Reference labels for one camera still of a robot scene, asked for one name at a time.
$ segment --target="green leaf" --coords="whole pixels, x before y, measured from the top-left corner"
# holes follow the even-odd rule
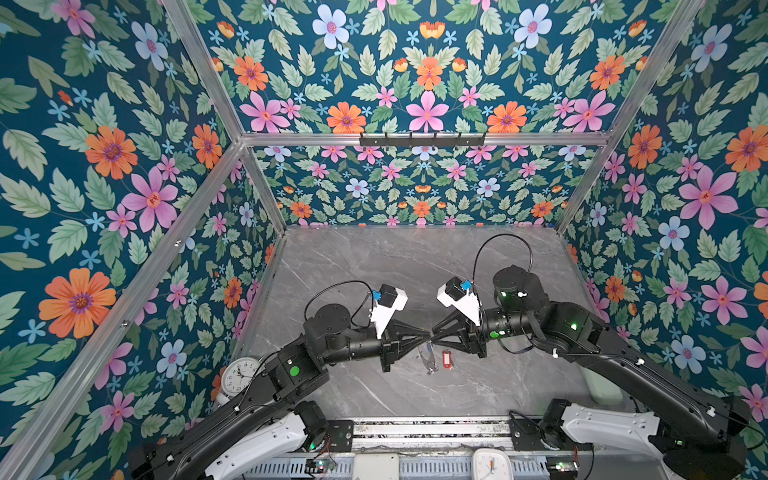
[[[58,168],[53,170],[53,183],[48,184],[53,195],[51,196],[58,207],[65,212],[80,212],[85,207],[85,197],[80,189],[74,185],[74,181],[66,178]]]
[[[11,158],[18,162],[19,167],[28,168],[38,180],[43,179],[48,160],[36,136],[25,131],[8,129],[2,136],[2,146],[8,149]]]

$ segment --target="floral wallpaper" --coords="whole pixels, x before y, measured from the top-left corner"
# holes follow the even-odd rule
[[[607,129],[677,4],[203,3],[190,9],[243,125],[347,134]]]
[[[768,418],[768,12],[704,7],[566,233],[595,305],[635,348]],[[761,436],[742,431],[747,446]],[[765,445],[741,478],[765,478]]]
[[[229,139],[158,2],[5,2],[0,51],[13,65],[0,74],[4,455]],[[38,477],[123,478],[130,445],[209,409],[271,252],[244,174],[180,247]]]

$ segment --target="pink flower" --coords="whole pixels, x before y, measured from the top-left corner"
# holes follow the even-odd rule
[[[384,8],[386,8],[386,4],[394,5],[397,3],[397,0],[377,0],[376,1],[376,7],[381,11],[384,12]]]
[[[600,117],[611,113],[614,108],[616,108],[616,105],[614,104],[603,105],[604,101],[605,90],[602,90],[596,94],[592,98],[591,103],[587,103],[585,99],[579,98],[576,100],[576,104],[574,106],[576,114],[566,118],[563,122],[563,125],[566,127],[573,127],[576,125],[574,131],[585,131],[587,127],[589,127],[589,129],[592,131],[600,130],[600,127],[603,126],[603,121],[600,119]]]
[[[459,166],[458,162],[453,164],[453,167],[448,167],[448,178],[458,180],[461,177],[466,177],[467,173],[464,171],[467,169],[466,165]]]
[[[401,170],[402,168],[397,168],[395,166],[395,162],[392,161],[389,163],[388,167],[382,167],[382,178],[386,178],[387,180],[391,180],[393,178],[400,178],[400,174],[397,172]]]
[[[151,302],[151,300],[154,300],[157,298],[157,295],[160,293],[159,288],[155,288],[152,291],[152,294],[147,299],[147,302],[144,304],[144,308],[141,309],[139,314],[136,316],[136,319],[134,322],[136,325],[141,325],[144,322],[144,312],[149,313],[150,315],[154,315],[157,313],[157,305],[154,304],[154,302]]]
[[[170,295],[165,299],[165,301],[169,303],[173,302],[175,310],[179,308],[179,304],[187,304],[187,298],[185,295],[187,295],[189,292],[190,289],[184,286],[184,282],[179,282],[178,284],[172,283],[170,285]]]
[[[683,166],[677,169],[677,172],[682,175],[680,179],[684,182],[690,177],[691,180],[696,180],[696,170],[701,169],[704,166],[699,162],[699,156],[694,155],[690,159],[683,157]]]
[[[435,105],[435,94],[431,90],[427,90],[422,94],[421,102],[421,107],[417,104],[406,106],[408,113],[415,117],[411,120],[408,129],[416,131],[423,126],[425,133],[429,131],[429,127],[432,127],[434,130],[442,130],[442,120],[438,117],[445,115],[448,111],[448,105]]]
[[[602,318],[604,322],[610,323],[611,317],[608,315],[608,312],[606,312],[605,309],[611,305],[611,301],[605,297],[600,298],[600,290],[597,288],[590,290],[590,292],[592,293],[592,301],[594,302],[594,306],[597,307],[598,312],[600,313],[600,318]]]
[[[67,21],[69,31],[73,35],[80,35],[82,30],[87,36],[96,38],[93,28],[89,25],[96,22],[96,17],[84,8],[81,10],[81,6],[80,0],[58,0],[58,4],[51,5],[51,10]]]
[[[674,278],[670,278],[670,285],[664,287],[664,293],[668,295],[667,303],[676,304],[678,309],[683,308],[683,301],[690,300],[690,294],[685,292],[686,288],[688,288],[688,282],[678,283]]]
[[[725,280],[724,276],[717,279],[715,286],[717,290],[710,285],[703,285],[701,287],[701,293],[714,299],[704,302],[701,309],[705,312],[717,310],[717,319],[723,325],[728,324],[731,313],[739,318],[746,318],[746,309],[736,303],[738,300],[744,300],[746,290],[737,286],[729,291],[728,280]]]
[[[528,156],[528,145],[506,145],[504,154],[502,157],[510,157],[509,160],[514,163],[518,161],[519,157],[527,157]]]
[[[168,160],[168,157],[163,155],[160,157],[160,160],[161,162],[155,165],[155,168],[163,172],[163,180],[168,180],[170,178],[170,181],[175,183],[176,176],[181,173],[181,170],[176,167],[176,159],[171,157],[170,160]]]
[[[359,145],[355,145],[355,150],[361,152],[357,156],[357,161],[368,161],[371,165],[376,163],[377,158],[384,157],[384,152],[380,151],[379,147],[360,147]]]
[[[758,208],[755,213],[760,217],[759,220],[755,221],[755,228],[765,227],[766,232],[768,232],[768,208]]]
[[[390,88],[389,90],[387,90],[386,87],[382,87],[382,90],[376,94],[376,98],[379,99],[380,107],[383,105],[386,105],[387,107],[392,107],[392,102],[397,101],[394,88]]]
[[[768,397],[763,396],[763,389],[756,383],[752,385],[750,392],[746,387],[740,386],[739,392],[744,397],[742,400],[752,409],[752,418],[755,422],[762,422],[768,418]]]
[[[94,383],[96,390],[101,390],[104,388],[105,385],[107,385],[107,380],[109,380],[110,370],[112,371],[113,374],[117,376],[125,375],[125,362],[119,359],[126,356],[133,347],[134,347],[134,344],[131,342],[120,344],[118,349],[116,349],[112,354],[112,359],[109,361],[107,366],[105,366],[104,369],[101,370],[101,373],[99,373],[98,377],[96,378],[96,383]]]
[[[149,184],[138,174],[131,175],[131,182],[141,195],[128,194],[122,203],[134,212],[144,211],[139,219],[141,231],[152,230],[155,217],[161,227],[170,227],[177,215],[176,209],[167,202],[174,200],[179,190],[173,185],[163,187],[163,174],[157,168],[149,170]]]
[[[318,177],[320,180],[325,178],[326,175],[328,174],[328,170],[326,170],[326,165],[325,164],[321,165],[317,162],[315,162],[315,164],[312,167],[310,167],[310,170],[312,171],[312,176]]]
[[[536,175],[536,170],[538,169],[538,165],[534,162],[528,162],[526,164],[523,164],[520,166],[520,174],[523,176],[523,178],[526,177],[533,177]]]
[[[136,230],[136,224],[131,221],[136,217],[136,212],[126,212],[123,204],[119,204],[116,210],[117,212],[107,212],[107,217],[112,220],[112,223],[109,224],[109,231],[120,230],[120,236],[125,238],[128,236],[129,230]]]
[[[635,205],[640,202],[640,195],[648,191],[648,187],[642,185],[645,174],[639,174],[636,177],[634,174],[629,174],[629,181],[624,184],[621,191],[625,192],[624,202],[629,203],[632,201]]]
[[[727,174],[720,175],[712,183],[712,169],[706,166],[702,167],[696,179],[699,187],[685,184],[679,189],[682,198],[693,200],[683,207],[680,212],[680,218],[684,220],[693,218],[701,210],[699,224],[705,230],[709,230],[715,223],[713,208],[722,214],[729,214],[735,211],[739,206],[733,197],[720,194],[733,186],[736,182],[736,175],[736,172],[728,172]]]
[[[133,401],[133,393],[129,393],[123,398],[123,392],[118,390],[112,399],[113,405],[101,407],[101,416],[104,417],[101,433],[109,430],[112,425],[114,425],[114,430],[119,432],[123,428],[123,419],[134,416],[134,407],[129,406]]]
[[[469,105],[477,105],[478,98],[480,98],[480,94],[478,93],[477,87],[472,87],[470,89],[465,88],[462,90],[462,96],[458,98],[458,101],[463,101],[464,108],[467,108]]]
[[[491,160],[491,152],[496,149],[495,145],[483,145],[481,147],[471,147],[467,152],[467,158],[474,158],[475,165],[483,160]]]
[[[624,226],[621,228],[621,231],[627,232],[627,235],[631,235],[637,231],[638,218],[639,217],[637,215],[633,215],[631,212],[628,213],[625,218],[621,219],[621,222],[624,224]]]
[[[616,183],[618,176],[624,173],[624,154],[618,155],[616,152],[611,154],[611,159],[605,162],[605,180],[611,180],[612,184]]]
[[[280,102],[277,100],[270,100],[264,107],[264,99],[261,95],[255,91],[250,92],[250,101],[253,106],[248,104],[242,104],[240,110],[249,117],[255,117],[250,121],[250,127],[253,131],[262,131],[266,127],[266,131],[271,134],[279,132],[278,127],[288,127],[290,123],[285,117],[280,117]]]
[[[568,100],[568,97],[563,98],[561,103],[554,106],[554,115],[552,116],[565,118],[565,115],[573,113],[575,103],[576,100]]]
[[[759,369],[766,363],[766,360],[768,360],[768,329],[766,327],[761,326],[757,329],[757,340],[751,336],[745,336],[741,339],[741,344],[747,350],[756,352],[746,358],[747,366]],[[766,372],[768,372],[768,363],[766,364]]]
[[[344,151],[343,145],[333,145],[330,147],[323,147],[323,152],[321,153],[323,158],[331,157],[331,161],[333,163],[336,163],[339,161],[339,158],[346,158],[346,152]]]
[[[287,101],[285,100],[280,101],[280,113],[287,114],[288,120],[293,120],[294,118],[301,118],[301,113],[299,112],[299,110],[301,110],[301,105],[293,104],[293,99],[291,98],[289,98]]]
[[[214,232],[216,232],[218,236],[221,237],[222,234],[227,231],[227,219],[221,216],[221,212],[219,212],[219,214],[215,217],[211,218],[214,219]]]

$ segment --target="aluminum frame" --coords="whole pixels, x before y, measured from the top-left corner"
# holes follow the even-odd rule
[[[576,212],[587,198],[595,181],[600,177],[603,166],[616,151],[624,132],[632,125],[632,121],[637,116],[637,111],[650,93],[651,88],[661,75],[662,70],[667,65],[670,57],[677,49],[677,46],[683,40],[685,32],[691,28],[694,18],[699,10],[704,6],[706,0],[680,0],[677,4],[672,18],[664,26],[664,30],[659,35],[653,50],[648,55],[648,62],[643,70],[637,76],[634,86],[630,90],[627,98],[616,113],[611,126],[608,128],[608,143],[602,147],[592,159],[587,171],[581,177],[578,185],[574,189],[571,198],[568,199],[568,206],[560,216],[555,228],[560,233],[564,233],[571,224]]]
[[[235,168],[243,146],[234,144],[219,159],[178,219],[114,304],[104,321],[85,343],[64,376],[56,383],[27,429],[0,462],[0,478],[27,480],[37,471],[58,436],[91,391],[101,370],[125,337],[155,286],[179,253],[184,242],[210,206],[219,187]]]

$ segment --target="light blue flower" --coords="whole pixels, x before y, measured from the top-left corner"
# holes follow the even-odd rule
[[[17,233],[13,237],[16,240],[24,242],[24,243],[22,243],[22,248],[24,250],[27,250],[30,245],[32,245],[33,247],[36,247],[37,245],[39,245],[39,243],[37,243],[35,241],[35,239],[39,238],[40,234],[39,233],[32,233],[32,231],[29,230],[29,228],[25,228],[24,229],[24,234],[23,235],[21,235],[20,233]]]
[[[624,38],[624,36],[627,34],[627,29],[624,25],[621,26],[621,28],[617,28],[614,30],[614,38],[617,40],[621,40]]]
[[[208,34],[210,35],[209,40],[215,41],[216,45],[221,45],[221,42],[224,41],[224,39],[221,38],[221,32],[218,30],[209,30]]]
[[[450,47],[451,45],[453,45],[454,41],[456,41],[456,30],[447,31],[445,33],[445,38],[442,39],[442,42],[447,43],[448,46]]]
[[[351,19],[349,21],[349,25],[347,25],[344,28],[346,28],[349,31],[350,35],[354,35],[360,32],[360,24]]]
[[[128,375],[133,375],[134,373],[139,371],[139,367],[141,364],[144,363],[141,360],[139,360],[139,356],[136,355],[136,358],[128,362],[128,366],[131,367],[131,369],[128,370]]]
[[[85,223],[92,225],[92,230],[96,232],[98,229],[104,228],[104,217],[99,217],[99,214],[94,212],[93,217],[85,219]]]
[[[248,34],[249,34],[249,33],[250,33],[249,31],[247,31],[247,30],[243,30],[243,27],[237,27],[237,33],[236,33],[236,35],[237,35],[238,37],[240,37],[240,40],[242,40],[242,41],[246,41],[246,40],[249,38],[249,37],[248,37]]]
[[[48,109],[49,114],[56,115],[56,118],[59,121],[62,121],[65,118],[69,118],[69,114],[67,113],[67,105],[62,105],[59,107],[53,100],[49,100],[48,103],[51,105],[51,108]]]
[[[88,90],[78,90],[77,88],[72,88],[72,91],[74,92],[74,102],[76,104],[83,104],[83,107],[87,107],[89,103],[91,103],[93,100],[88,98]]]
[[[45,336],[45,331],[43,330],[43,327],[45,326],[45,322],[35,323],[33,319],[29,319],[29,321],[27,322],[27,325],[29,325],[29,328],[23,329],[21,332],[18,333],[18,335],[27,336],[28,343],[34,343],[37,337]]]
[[[79,263],[80,266],[87,265],[89,270],[93,270],[94,264],[101,263],[101,260],[96,258],[98,257],[98,250],[94,250],[93,252],[90,252],[90,253],[87,250],[82,250],[80,253],[83,254],[83,257],[85,257],[85,260],[80,260],[80,263]]]
[[[419,43],[421,41],[419,40],[419,33],[417,31],[409,31],[406,41],[410,42],[411,46]]]
[[[120,22],[120,23],[127,23],[128,19],[126,18],[125,12],[120,10],[118,7],[114,7],[114,13],[112,14],[114,17]]]

